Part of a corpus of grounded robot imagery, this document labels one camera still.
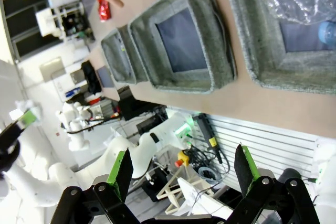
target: screw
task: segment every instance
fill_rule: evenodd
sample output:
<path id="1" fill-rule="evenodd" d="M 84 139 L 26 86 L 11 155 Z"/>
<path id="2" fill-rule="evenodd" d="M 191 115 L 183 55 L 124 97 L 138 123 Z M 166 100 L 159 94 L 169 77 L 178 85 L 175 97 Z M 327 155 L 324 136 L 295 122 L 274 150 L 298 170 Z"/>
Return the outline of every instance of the screw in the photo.
<path id="1" fill-rule="evenodd" d="M 269 179 L 268 179 L 268 178 L 264 178 L 264 179 L 262 180 L 262 183 L 263 183 L 264 185 L 268 185 L 268 184 L 269 184 Z"/>
<path id="2" fill-rule="evenodd" d="M 291 186 L 297 186 L 298 183 L 297 183 L 295 180 L 292 180 L 292 181 L 290 182 L 290 185 L 291 185 Z"/>
<path id="3" fill-rule="evenodd" d="M 99 191 L 104 191 L 104 190 L 105 190 L 105 186 L 100 186 L 100 187 L 98 187 L 98 190 L 99 190 Z"/>

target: brown tabletop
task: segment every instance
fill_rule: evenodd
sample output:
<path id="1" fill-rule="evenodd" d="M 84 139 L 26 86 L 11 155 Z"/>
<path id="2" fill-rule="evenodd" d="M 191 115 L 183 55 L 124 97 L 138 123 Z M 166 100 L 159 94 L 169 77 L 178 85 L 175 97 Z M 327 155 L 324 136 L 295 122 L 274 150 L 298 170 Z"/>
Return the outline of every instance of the brown tabletop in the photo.
<path id="1" fill-rule="evenodd" d="M 98 41 L 115 27 L 123 26 L 149 7 L 155 0 L 123 0 L 125 7 L 112 9 L 113 19 L 101 23 L 97 6 L 89 17 Z M 236 59 L 238 79 L 212 94 L 180 94 L 158 91 L 148 82 L 130 85 L 135 98 L 180 108 L 223 115 L 246 121 L 283 127 L 311 134 L 336 137 L 336 97 L 331 95 L 299 93 L 261 88 L 254 84 L 247 71 L 237 28 L 229 0 L 217 0 L 223 20 L 230 32 Z M 91 54 L 96 67 L 102 63 L 99 54 Z M 115 99 L 115 93 L 104 90 L 106 97 Z"/>

